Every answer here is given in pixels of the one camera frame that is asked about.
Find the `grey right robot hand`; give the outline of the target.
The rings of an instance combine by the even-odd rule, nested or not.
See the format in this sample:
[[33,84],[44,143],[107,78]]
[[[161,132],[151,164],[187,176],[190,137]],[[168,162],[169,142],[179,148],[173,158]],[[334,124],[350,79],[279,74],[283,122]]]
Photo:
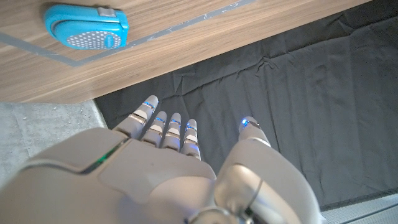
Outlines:
[[219,172],[197,122],[150,96],[113,129],[80,132],[30,158],[1,187],[2,223],[321,223],[306,178],[245,117]]

